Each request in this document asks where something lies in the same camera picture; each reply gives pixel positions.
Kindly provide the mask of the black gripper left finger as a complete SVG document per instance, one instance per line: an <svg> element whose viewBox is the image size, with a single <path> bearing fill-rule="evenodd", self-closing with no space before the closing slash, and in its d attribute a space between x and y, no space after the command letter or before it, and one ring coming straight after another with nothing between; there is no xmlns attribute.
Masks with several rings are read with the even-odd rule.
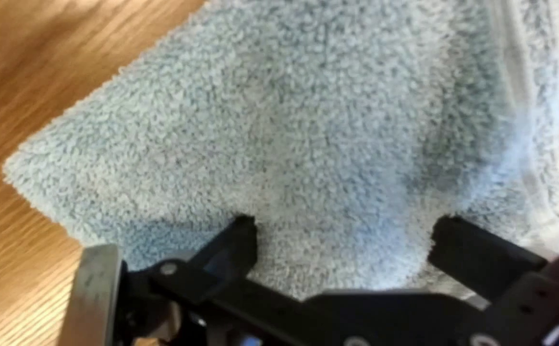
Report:
<svg viewBox="0 0 559 346"><path fill-rule="evenodd" d="M257 228L240 216L205 243L188 262L161 262L151 283L176 303L205 303L230 281L243 280L257 264Z"/></svg>

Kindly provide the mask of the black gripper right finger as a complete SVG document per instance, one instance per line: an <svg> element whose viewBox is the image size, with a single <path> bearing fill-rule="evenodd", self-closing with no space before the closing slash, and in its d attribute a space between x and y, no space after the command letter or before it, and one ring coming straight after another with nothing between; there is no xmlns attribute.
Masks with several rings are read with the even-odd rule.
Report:
<svg viewBox="0 0 559 346"><path fill-rule="evenodd" d="M485 301L499 299L522 276L547 266L541 256L460 218L441 218L432 230L428 262Z"/></svg>

